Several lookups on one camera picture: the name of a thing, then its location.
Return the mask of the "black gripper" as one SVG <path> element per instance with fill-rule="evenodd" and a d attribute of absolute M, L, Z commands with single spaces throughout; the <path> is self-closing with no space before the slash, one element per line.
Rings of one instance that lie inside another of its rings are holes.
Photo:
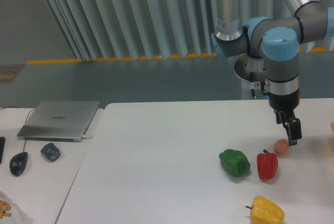
<path fill-rule="evenodd" d="M 269 105 L 275 110 L 276 123 L 285 126 L 290 146 L 297 145 L 302 139 L 301 121 L 298 118 L 286 120 L 285 112 L 292 112 L 300 103 L 300 90 L 288 95 L 269 94 Z"/>

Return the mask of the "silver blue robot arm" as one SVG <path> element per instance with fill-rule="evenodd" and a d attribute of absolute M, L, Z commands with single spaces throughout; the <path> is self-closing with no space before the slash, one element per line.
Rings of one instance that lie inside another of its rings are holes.
<path fill-rule="evenodd" d="M 260 60 L 255 69 L 243 67 L 239 77 L 260 83 L 289 145 L 302 137 L 294 109 L 300 101 L 298 51 L 301 44 L 333 37 L 333 8 L 319 0 L 285 0 L 291 17 L 251 18 L 240 23 L 240 0 L 217 0 L 218 22 L 212 43 L 219 57 L 239 55 L 240 64 Z"/>

